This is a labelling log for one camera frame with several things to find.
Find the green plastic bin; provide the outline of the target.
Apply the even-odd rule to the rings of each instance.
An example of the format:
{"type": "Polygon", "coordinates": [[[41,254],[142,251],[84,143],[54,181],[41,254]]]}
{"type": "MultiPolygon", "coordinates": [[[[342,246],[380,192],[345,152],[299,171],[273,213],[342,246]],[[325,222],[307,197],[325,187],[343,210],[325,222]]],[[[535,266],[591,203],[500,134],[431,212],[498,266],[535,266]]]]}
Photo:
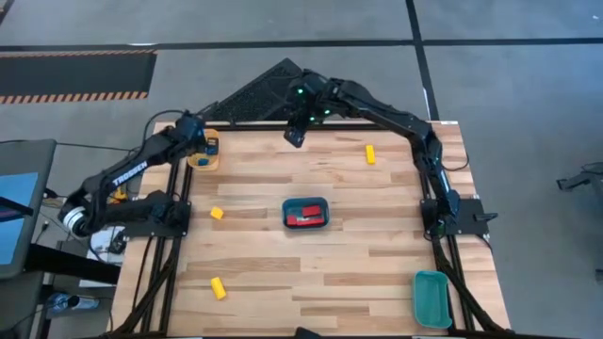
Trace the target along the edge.
{"type": "Polygon", "coordinates": [[[448,277],[440,271],[418,271],[413,279],[413,308],[419,325],[448,329],[452,325],[448,309],[448,277]]]}

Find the dark teal plastic bin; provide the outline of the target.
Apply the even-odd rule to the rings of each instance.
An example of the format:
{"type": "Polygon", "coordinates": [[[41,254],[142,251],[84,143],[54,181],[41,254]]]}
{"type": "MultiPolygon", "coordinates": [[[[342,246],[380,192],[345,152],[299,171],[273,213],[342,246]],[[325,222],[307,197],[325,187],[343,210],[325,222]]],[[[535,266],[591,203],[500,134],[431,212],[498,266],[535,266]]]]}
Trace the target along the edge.
{"type": "Polygon", "coordinates": [[[293,231],[302,231],[302,230],[315,230],[326,227],[330,222],[330,211],[329,204],[324,198],[321,197],[307,197],[307,198],[294,198],[288,199],[282,204],[282,222],[284,226],[293,231]],[[302,209],[304,206],[308,205],[320,205],[322,208],[322,214],[320,216],[310,217],[310,218],[324,218],[326,224],[320,228],[302,228],[302,227],[286,227],[285,220],[287,215],[296,215],[298,218],[304,218],[302,216],[302,209]]]}

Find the white paper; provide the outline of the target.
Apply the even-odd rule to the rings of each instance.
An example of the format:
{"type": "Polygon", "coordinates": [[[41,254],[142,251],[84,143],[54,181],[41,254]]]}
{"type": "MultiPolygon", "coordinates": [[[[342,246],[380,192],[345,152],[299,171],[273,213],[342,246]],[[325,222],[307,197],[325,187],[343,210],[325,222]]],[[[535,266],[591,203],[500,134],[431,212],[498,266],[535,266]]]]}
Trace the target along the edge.
{"type": "Polygon", "coordinates": [[[120,266],[127,245],[123,230],[123,226],[110,226],[93,234],[88,240],[87,257],[120,266]]]}

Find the grey monitor blue screen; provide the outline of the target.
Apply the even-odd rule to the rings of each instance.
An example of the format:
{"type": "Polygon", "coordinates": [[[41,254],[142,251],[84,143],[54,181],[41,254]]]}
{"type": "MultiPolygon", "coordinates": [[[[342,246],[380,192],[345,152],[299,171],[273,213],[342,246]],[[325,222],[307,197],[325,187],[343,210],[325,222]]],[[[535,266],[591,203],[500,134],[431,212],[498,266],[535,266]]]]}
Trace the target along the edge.
{"type": "Polygon", "coordinates": [[[0,143],[0,281],[24,270],[57,142],[0,143]]]}

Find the black perforated triangular panel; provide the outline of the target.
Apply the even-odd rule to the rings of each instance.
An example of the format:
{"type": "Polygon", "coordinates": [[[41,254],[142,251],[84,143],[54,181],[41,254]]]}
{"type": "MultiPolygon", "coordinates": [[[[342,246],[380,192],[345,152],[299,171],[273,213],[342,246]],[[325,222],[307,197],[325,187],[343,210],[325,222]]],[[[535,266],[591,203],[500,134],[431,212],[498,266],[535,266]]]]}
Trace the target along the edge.
{"type": "Polygon", "coordinates": [[[291,59],[284,58],[253,81],[220,101],[209,113],[207,121],[286,121],[286,94],[289,83],[302,73],[291,59]]]}

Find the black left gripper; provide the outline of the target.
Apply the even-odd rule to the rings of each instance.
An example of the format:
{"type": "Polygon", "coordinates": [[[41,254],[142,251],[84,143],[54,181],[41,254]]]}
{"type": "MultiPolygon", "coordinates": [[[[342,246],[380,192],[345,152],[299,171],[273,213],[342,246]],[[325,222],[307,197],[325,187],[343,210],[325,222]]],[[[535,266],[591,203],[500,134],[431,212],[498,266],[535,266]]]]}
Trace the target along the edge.
{"type": "Polygon", "coordinates": [[[206,139],[204,135],[205,121],[196,115],[185,115],[181,119],[181,132],[186,142],[184,150],[187,155],[200,153],[205,144],[208,147],[217,147],[219,140],[214,137],[206,139]]]}

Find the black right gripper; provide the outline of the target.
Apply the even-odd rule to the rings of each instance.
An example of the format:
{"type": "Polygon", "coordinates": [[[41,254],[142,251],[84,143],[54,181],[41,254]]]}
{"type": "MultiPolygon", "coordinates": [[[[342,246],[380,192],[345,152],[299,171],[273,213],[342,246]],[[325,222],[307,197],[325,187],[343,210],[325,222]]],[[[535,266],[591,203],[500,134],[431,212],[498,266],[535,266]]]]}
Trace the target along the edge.
{"type": "Polygon", "coordinates": [[[305,131],[314,118],[312,106],[295,106],[291,109],[284,139],[296,148],[300,148],[305,139],[305,131]]]}

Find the black hazard-striped floor mat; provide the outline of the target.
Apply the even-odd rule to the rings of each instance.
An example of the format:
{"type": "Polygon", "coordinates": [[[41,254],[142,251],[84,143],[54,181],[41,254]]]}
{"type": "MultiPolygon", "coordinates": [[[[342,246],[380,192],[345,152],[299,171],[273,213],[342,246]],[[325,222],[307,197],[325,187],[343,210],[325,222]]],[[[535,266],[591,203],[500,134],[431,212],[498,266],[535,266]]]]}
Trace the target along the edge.
{"type": "Polygon", "coordinates": [[[0,53],[0,105],[145,99],[156,50],[0,53]]]}

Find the tan plastic bin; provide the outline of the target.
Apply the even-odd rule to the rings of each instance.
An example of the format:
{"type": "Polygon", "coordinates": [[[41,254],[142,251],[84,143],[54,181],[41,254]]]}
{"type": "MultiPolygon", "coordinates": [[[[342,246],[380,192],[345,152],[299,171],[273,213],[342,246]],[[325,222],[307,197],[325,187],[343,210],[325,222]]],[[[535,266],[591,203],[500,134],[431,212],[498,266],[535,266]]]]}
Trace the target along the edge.
{"type": "MultiPolygon", "coordinates": [[[[214,137],[219,140],[219,145],[217,147],[219,148],[219,152],[220,152],[220,138],[219,138],[218,131],[215,129],[204,129],[204,135],[205,135],[206,139],[208,139],[209,137],[214,137]]],[[[200,153],[194,153],[194,154],[190,155],[187,158],[187,164],[197,171],[216,170],[219,166],[220,155],[219,155],[219,153],[217,155],[208,155],[206,153],[207,147],[208,146],[205,144],[204,149],[200,153]],[[209,164],[207,166],[198,166],[197,162],[200,158],[207,158],[209,160],[209,164]]]]}

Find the clear water bottle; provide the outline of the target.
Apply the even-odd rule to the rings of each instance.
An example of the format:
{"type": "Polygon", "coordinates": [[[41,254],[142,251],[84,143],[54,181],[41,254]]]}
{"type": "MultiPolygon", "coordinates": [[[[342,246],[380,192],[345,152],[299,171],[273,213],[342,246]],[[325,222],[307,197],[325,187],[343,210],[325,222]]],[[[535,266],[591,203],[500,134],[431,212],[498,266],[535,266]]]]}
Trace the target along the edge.
{"type": "Polygon", "coordinates": [[[79,295],[55,293],[48,299],[47,306],[55,314],[64,311],[93,310],[100,306],[100,300],[79,295]]]}

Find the black chair base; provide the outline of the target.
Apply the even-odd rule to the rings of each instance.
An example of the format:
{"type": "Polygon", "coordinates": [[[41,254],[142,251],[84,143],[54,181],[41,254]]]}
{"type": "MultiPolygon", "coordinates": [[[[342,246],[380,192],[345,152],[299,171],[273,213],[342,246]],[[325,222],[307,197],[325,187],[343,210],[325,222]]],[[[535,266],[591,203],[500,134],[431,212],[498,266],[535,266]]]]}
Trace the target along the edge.
{"type": "Polygon", "coordinates": [[[603,161],[585,164],[579,174],[556,181],[559,190],[571,191],[578,186],[590,185],[597,199],[603,204],[603,161]]]}

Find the black stand base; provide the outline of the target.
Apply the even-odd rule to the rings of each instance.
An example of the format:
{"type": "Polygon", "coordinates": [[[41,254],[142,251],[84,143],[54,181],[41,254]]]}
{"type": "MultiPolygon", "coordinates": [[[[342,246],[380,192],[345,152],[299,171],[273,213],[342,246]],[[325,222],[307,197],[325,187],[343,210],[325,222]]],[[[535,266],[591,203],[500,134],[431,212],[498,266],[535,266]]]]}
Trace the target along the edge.
{"type": "Polygon", "coordinates": [[[82,280],[116,284],[121,268],[68,252],[31,244],[24,261],[26,271],[67,275],[82,280]]]}

